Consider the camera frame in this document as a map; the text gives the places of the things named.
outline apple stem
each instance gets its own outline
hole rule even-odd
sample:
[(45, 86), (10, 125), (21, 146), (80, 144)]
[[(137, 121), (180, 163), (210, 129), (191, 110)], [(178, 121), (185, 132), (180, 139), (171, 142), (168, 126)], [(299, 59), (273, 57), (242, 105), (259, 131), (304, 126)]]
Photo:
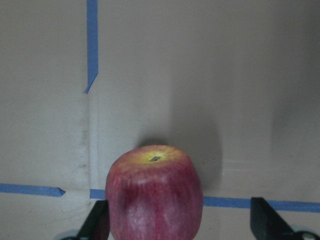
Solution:
[(151, 158), (149, 160), (149, 162), (155, 162), (155, 161), (159, 160), (160, 158), (161, 158), (160, 156), (154, 156), (153, 158)]

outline apple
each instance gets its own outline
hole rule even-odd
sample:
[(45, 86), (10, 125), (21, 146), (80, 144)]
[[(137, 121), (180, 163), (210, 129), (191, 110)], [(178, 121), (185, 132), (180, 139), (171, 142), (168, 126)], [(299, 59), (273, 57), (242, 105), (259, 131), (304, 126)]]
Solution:
[(167, 145), (120, 156), (106, 178), (115, 240), (192, 240), (200, 227), (203, 192), (190, 157)]

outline blue tape strip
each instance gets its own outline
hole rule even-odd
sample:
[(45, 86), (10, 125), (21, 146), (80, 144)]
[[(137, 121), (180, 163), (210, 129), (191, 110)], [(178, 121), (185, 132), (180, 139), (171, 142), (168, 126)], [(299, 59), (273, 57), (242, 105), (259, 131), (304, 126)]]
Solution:
[[(105, 199), (105, 190), (90, 189), (91, 199)], [(303, 201), (275, 201), (268, 200), (268, 203), (277, 211), (320, 213), (320, 203)], [(251, 199), (205, 196), (203, 205), (206, 207), (250, 209)]]
[(86, 0), (88, 93), (98, 75), (98, 0)]
[(65, 191), (59, 187), (0, 183), (0, 193), (62, 197)]

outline cardboard surface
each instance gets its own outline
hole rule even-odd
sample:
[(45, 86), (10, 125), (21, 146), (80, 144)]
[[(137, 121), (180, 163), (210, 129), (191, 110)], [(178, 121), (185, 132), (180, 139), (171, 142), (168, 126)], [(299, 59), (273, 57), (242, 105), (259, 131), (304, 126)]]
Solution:
[[(186, 151), (207, 197), (320, 203), (316, 1), (98, 2), (87, 86), (86, 1), (1, 1), (0, 239), (77, 232), (112, 163), (148, 144)], [(281, 212), (320, 231), (319, 213)], [(205, 206), (196, 240), (254, 239), (249, 210)]]

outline black object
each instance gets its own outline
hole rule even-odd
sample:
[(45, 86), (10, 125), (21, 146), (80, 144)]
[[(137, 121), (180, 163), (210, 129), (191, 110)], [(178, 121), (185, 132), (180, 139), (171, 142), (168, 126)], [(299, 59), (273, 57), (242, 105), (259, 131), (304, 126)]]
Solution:
[(110, 232), (109, 204), (107, 200), (96, 201), (77, 236), (61, 240), (107, 240)]
[(295, 232), (263, 197), (251, 198), (250, 227), (257, 240), (320, 240), (313, 232)]

